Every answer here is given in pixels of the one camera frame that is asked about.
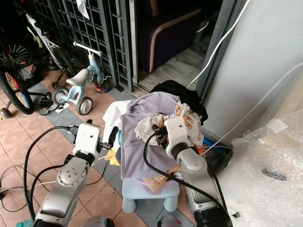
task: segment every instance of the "plastic wrap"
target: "plastic wrap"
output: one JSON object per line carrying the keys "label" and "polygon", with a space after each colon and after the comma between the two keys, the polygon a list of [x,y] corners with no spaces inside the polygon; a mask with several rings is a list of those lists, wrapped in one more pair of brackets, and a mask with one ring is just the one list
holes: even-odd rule
{"label": "plastic wrap", "polygon": [[303,110],[232,141],[218,176],[234,227],[303,226]]}

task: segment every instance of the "black metal grille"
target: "black metal grille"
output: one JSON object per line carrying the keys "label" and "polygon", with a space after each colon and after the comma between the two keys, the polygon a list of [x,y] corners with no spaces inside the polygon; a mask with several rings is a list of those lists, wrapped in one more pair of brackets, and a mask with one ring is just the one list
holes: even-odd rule
{"label": "black metal grille", "polygon": [[102,51],[100,59],[117,82],[132,91],[132,70],[128,11],[125,0],[88,0],[90,20],[77,8],[76,0],[34,0],[36,11],[46,25],[56,25],[61,41],[73,41]]}

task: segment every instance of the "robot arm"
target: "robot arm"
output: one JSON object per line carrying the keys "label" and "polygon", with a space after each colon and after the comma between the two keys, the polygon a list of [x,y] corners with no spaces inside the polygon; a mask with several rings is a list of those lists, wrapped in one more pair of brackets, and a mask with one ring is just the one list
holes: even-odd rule
{"label": "robot arm", "polygon": [[115,127],[109,136],[109,142],[102,143],[99,142],[100,127],[82,123],[79,128],[74,128],[76,146],[73,156],[59,171],[54,188],[48,193],[36,215],[34,227],[68,226],[90,167],[100,158],[101,148],[112,148],[118,132]]}
{"label": "robot arm", "polygon": [[[189,147],[187,130],[182,117],[164,122],[169,144],[167,155],[181,167],[183,181],[208,193],[222,203],[218,188],[209,174],[206,160]],[[188,205],[195,216],[198,227],[231,227],[229,215],[201,193],[187,187]]]}

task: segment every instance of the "light blue stool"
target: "light blue stool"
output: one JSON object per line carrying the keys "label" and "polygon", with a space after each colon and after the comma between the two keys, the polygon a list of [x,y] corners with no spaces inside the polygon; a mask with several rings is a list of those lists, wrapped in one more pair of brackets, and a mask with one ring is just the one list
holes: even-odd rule
{"label": "light blue stool", "polygon": [[175,211],[178,206],[179,184],[171,182],[171,185],[164,186],[159,191],[159,193],[152,192],[147,185],[140,183],[136,179],[124,179],[122,185],[123,211],[127,214],[133,213],[136,209],[135,200],[144,199],[165,199],[165,209],[169,212]]}

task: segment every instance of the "white bike seat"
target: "white bike seat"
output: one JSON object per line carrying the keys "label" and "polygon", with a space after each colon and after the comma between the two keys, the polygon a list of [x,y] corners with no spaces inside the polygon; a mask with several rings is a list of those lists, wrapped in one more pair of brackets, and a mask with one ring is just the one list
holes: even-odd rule
{"label": "white bike seat", "polygon": [[85,82],[88,73],[89,71],[87,69],[82,69],[74,77],[67,79],[66,83],[74,86],[81,86]]}

